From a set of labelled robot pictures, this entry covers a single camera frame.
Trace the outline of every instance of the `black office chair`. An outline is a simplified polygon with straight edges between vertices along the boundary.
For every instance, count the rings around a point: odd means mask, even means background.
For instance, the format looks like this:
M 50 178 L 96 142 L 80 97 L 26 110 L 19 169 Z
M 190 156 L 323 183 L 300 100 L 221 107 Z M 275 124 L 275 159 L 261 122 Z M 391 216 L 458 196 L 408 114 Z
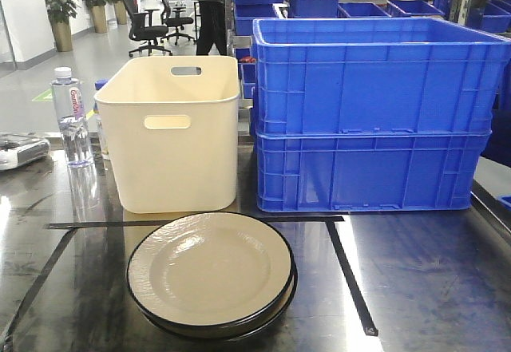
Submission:
M 161 0 L 163 2 L 163 12 L 161 13 L 161 23 L 164 23 L 168 27 L 172 27 L 175 29 L 175 32 L 172 34 L 168 34 L 165 37 L 163 37 L 160 41 L 163 42 L 164 39 L 167 39 L 167 41 L 172 38 L 176 37 L 176 45 L 177 40 L 179 37 L 187 38 L 189 41 L 193 40 L 193 43 L 195 43 L 195 38 L 191 35 L 181 33 L 179 30 L 184 28 L 184 25 L 190 25 L 193 23 L 193 18 L 190 17 L 180 17 L 179 14 L 175 17 L 172 17 L 172 9 L 170 8 L 170 5 L 168 4 L 168 0 Z
M 136 51 L 141 53 L 142 50 L 148 50 L 149 55 L 153 50 L 159 50 L 161 52 L 172 55 L 172 51 L 158 45 L 158 38 L 165 37 L 168 34 L 167 26 L 146 26 L 145 18 L 149 13 L 138 13 L 137 6 L 133 0 L 122 0 L 125 4 L 126 11 L 128 11 L 129 19 L 131 20 L 131 28 L 129 30 L 129 39 L 136 42 L 146 42 L 145 45 L 138 47 L 137 49 L 131 50 L 129 56 L 132 57 Z

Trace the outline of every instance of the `beige plate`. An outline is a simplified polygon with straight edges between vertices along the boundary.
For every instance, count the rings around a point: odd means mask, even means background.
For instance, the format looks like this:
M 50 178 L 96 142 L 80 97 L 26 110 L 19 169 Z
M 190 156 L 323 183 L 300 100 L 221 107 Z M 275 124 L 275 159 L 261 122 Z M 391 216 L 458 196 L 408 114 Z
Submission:
M 157 318 L 151 318 L 150 316 L 148 316 L 148 319 L 165 330 L 169 330 L 174 334 L 186 336 L 187 338 L 243 338 L 262 330 L 273 323 L 273 321 L 283 313 L 283 311 L 287 308 L 287 305 L 293 299 L 296 284 L 297 277 L 294 275 L 290 281 L 289 287 L 279 300 L 269 306 L 260 316 L 257 316 L 250 321 L 236 324 L 235 326 L 206 327 L 205 329 L 183 328 L 172 326 L 172 324 L 163 322 Z
M 248 216 L 186 216 L 154 231 L 133 252 L 128 282 L 145 311 L 188 326 L 258 313 L 287 288 L 291 253 L 281 235 Z

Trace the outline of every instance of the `person's legs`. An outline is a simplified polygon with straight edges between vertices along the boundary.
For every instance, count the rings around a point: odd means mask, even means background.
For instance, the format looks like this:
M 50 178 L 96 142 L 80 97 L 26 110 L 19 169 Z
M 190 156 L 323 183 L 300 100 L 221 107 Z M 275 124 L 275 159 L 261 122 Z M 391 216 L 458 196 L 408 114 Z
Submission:
M 225 6 L 215 2 L 213 13 L 213 40 L 220 55 L 227 55 L 227 36 L 225 32 Z
M 199 1 L 200 32 L 197 39 L 197 55 L 208 55 L 215 40 L 214 2 Z

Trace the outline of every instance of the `crate handle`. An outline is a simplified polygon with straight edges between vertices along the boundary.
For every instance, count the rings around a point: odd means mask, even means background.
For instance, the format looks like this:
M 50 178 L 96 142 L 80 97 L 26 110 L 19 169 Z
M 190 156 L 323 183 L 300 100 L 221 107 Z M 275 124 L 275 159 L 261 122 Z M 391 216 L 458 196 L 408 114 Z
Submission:
M 202 74 L 202 68 L 199 66 L 174 66 L 170 69 L 174 77 L 188 77 Z
M 192 125 L 188 115 L 148 115 L 144 126 L 149 130 L 187 129 Z

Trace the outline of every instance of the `electronic device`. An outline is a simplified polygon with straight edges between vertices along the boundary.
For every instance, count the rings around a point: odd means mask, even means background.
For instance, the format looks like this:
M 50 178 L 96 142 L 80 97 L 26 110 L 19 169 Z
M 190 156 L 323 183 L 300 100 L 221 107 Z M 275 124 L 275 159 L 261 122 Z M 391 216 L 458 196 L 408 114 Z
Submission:
M 0 133 L 0 171 L 11 170 L 47 156 L 50 143 L 37 136 Z

